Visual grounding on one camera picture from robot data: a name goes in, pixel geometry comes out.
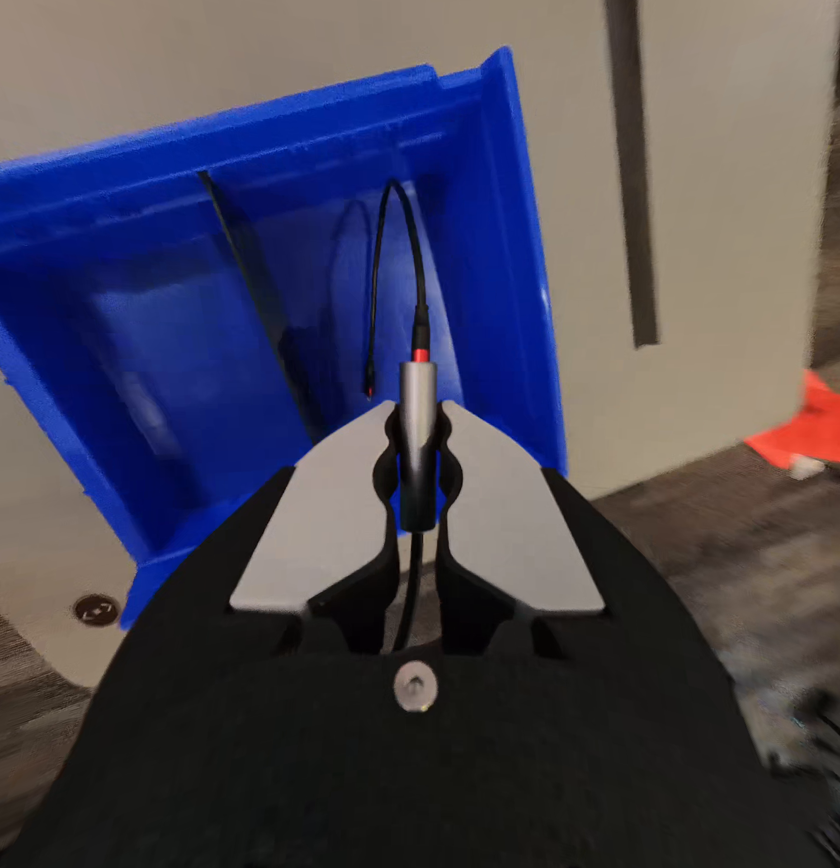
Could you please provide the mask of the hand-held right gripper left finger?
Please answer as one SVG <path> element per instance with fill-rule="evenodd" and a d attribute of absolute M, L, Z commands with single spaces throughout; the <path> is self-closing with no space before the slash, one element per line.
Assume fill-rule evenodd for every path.
<path fill-rule="evenodd" d="M 295 464 L 231 594 L 233 610 L 330 620 L 352 652 L 381 652 L 400 583 L 398 422 L 384 400 Z"/>

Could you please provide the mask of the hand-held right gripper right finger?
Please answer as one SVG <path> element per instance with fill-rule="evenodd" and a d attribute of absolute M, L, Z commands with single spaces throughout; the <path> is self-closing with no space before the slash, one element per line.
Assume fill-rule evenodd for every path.
<path fill-rule="evenodd" d="M 596 616 L 605 602 L 544 468 L 452 400 L 439 406 L 436 547 L 444 652 L 481 656 L 504 623 Z"/>

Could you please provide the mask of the small grey usb hub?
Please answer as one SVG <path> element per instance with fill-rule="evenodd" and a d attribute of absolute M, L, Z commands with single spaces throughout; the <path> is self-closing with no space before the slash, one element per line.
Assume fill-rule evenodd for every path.
<path fill-rule="evenodd" d="M 424 533 L 436 525 L 437 367 L 415 351 L 400 365 L 400 522 L 411 536 L 405 600 L 394 651 L 406 647 L 423 563 Z"/>

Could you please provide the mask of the blue plastic bin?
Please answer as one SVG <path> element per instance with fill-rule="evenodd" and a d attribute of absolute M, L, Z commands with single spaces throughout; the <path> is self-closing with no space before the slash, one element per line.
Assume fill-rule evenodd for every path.
<path fill-rule="evenodd" d="M 0 164 L 0 369 L 137 566 L 130 628 L 276 471 L 408 359 L 414 214 L 438 395 L 567 472 L 513 55 Z"/>

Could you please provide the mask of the round table fitting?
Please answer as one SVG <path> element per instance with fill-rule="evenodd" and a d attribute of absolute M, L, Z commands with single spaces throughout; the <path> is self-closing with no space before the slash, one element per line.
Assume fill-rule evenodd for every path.
<path fill-rule="evenodd" d="M 113 597 L 91 593 L 78 598 L 72 607 L 76 620 L 85 627 L 108 627 L 121 618 L 122 609 Z"/>

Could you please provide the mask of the orange traffic cone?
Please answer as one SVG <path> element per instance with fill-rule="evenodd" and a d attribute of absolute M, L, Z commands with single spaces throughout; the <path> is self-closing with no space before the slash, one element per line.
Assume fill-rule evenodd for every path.
<path fill-rule="evenodd" d="M 746 438 L 745 445 L 799 480 L 840 464 L 840 394 L 807 370 L 798 412 L 783 425 Z"/>

